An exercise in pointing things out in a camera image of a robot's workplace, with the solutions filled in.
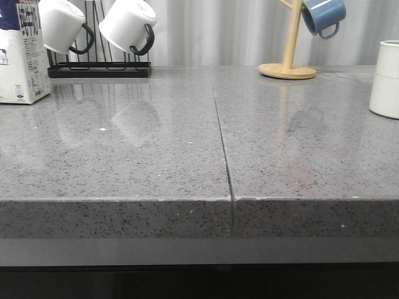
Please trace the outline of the cream HOME cup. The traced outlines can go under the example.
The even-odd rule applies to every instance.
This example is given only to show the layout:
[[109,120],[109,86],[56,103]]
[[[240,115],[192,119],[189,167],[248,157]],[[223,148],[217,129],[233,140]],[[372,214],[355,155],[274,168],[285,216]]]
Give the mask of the cream HOME cup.
[[398,119],[398,41],[381,41],[369,109]]

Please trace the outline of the blue white milk carton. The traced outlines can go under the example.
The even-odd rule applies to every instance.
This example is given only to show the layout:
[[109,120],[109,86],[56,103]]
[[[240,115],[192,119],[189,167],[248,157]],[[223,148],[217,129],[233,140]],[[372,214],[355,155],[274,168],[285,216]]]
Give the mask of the blue white milk carton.
[[1,103],[31,105],[50,94],[37,1],[1,1]]

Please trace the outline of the wooden mug tree stand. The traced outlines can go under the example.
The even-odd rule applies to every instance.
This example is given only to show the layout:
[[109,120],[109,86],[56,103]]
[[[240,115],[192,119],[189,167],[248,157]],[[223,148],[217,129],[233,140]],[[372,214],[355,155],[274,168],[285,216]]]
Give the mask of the wooden mug tree stand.
[[287,1],[281,1],[281,3],[291,9],[283,62],[280,64],[261,64],[258,67],[259,72],[268,77],[286,80],[305,80],[314,78],[316,76],[315,69],[294,65],[294,54],[296,50],[303,1],[295,0],[291,4]]

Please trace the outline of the blue enamel mug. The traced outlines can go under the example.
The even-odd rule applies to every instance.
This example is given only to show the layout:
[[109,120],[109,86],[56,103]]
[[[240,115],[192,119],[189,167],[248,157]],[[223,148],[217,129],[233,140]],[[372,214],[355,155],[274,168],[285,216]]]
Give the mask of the blue enamel mug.
[[[322,39],[331,39],[339,31],[340,21],[346,17],[346,6],[343,0],[310,0],[303,2],[302,17],[313,35]],[[326,36],[323,30],[335,26],[334,31]]]

